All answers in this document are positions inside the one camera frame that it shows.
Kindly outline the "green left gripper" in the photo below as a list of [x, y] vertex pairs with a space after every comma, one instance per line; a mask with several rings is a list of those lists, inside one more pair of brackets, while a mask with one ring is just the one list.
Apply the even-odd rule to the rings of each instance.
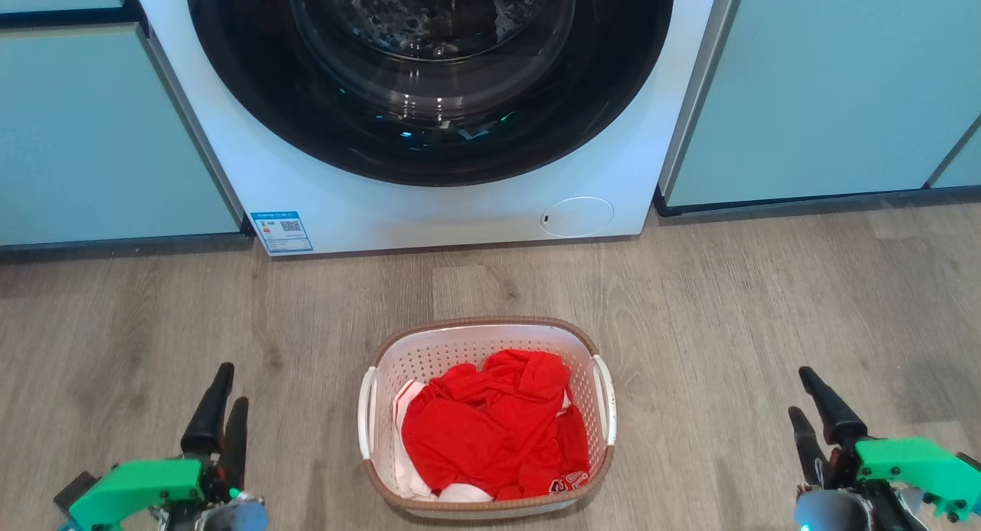
[[101, 477], [81, 472], [54, 497], [61, 529], [122, 530], [144, 512], [160, 530], [267, 530], [265, 500], [244, 489], [248, 398], [235, 399], [225, 423], [234, 376], [234, 363], [218, 367], [182, 434], [181, 452], [196, 457], [136, 459]]

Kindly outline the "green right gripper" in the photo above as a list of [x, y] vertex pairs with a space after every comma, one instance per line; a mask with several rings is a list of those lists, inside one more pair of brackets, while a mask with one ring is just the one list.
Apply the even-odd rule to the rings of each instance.
[[979, 514], [979, 464], [925, 438], [868, 439], [868, 426], [810, 366], [799, 367], [812, 396], [826, 457], [805, 412], [789, 406], [802, 469], [794, 509], [800, 530], [926, 530], [936, 518], [966, 522]]

